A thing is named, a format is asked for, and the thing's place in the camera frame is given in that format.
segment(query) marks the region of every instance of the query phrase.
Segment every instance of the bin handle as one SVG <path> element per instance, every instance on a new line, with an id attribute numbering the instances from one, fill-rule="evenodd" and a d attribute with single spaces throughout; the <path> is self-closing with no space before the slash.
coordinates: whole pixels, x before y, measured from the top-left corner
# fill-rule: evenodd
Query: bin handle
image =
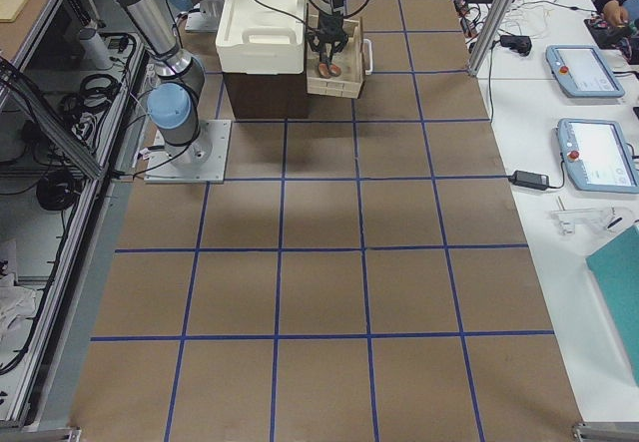
<path id="1" fill-rule="evenodd" d="M 364 70 L 367 76 L 372 75 L 372 41 L 367 38 L 363 39 L 363 46 L 366 47 L 366 53 L 368 54 L 368 68 Z"/>
<path id="2" fill-rule="evenodd" d="M 292 28 L 247 28 L 242 32 L 242 42 L 251 43 L 252 36 L 286 36 L 289 38 L 288 44 L 296 42 L 296 32 Z"/>

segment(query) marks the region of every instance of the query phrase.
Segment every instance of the human hand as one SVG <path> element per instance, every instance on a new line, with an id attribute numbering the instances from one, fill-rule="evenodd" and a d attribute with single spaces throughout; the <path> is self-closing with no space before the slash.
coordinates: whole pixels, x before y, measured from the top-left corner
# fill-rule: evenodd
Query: human hand
<path id="1" fill-rule="evenodd" d="M 621 6 L 617 0 L 611 0 L 604 5 L 603 17 L 612 26 L 628 24 L 628 10 Z"/>

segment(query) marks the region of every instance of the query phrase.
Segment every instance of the black power brick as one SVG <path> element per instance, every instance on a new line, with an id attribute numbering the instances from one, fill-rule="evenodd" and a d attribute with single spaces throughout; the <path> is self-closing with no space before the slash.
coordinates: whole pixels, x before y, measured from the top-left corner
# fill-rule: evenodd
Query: black power brick
<path id="1" fill-rule="evenodd" d="M 525 171 L 515 171 L 508 180 L 515 186 L 531 188 L 533 190 L 546 191 L 550 188 L 548 177 L 537 173 L 527 173 Z"/>
<path id="2" fill-rule="evenodd" d="M 510 48 L 521 56 L 528 56 L 532 50 L 532 42 L 529 36 L 501 35 L 499 44 L 504 48 Z"/>

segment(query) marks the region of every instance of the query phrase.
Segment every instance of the black round object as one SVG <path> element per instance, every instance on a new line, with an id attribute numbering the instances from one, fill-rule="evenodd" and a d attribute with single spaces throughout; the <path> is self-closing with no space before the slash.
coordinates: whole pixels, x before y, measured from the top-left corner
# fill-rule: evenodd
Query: black round object
<path id="1" fill-rule="evenodd" d="M 43 210 L 63 211 L 75 203 L 81 189 L 81 182 L 69 170 L 62 169 L 40 179 L 36 186 L 36 198 Z"/>

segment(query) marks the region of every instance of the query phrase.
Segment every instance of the light blue tablet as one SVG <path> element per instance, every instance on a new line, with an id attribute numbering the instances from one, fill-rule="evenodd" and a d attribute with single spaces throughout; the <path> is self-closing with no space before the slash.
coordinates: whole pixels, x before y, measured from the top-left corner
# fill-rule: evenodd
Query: light blue tablet
<path id="1" fill-rule="evenodd" d="M 578 190 L 639 193 L 639 174 L 619 123 L 563 119 L 557 138 L 566 173 Z"/>
<path id="2" fill-rule="evenodd" d="M 546 61 L 571 98 L 619 98 L 625 94 L 597 47 L 552 45 L 546 48 Z"/>

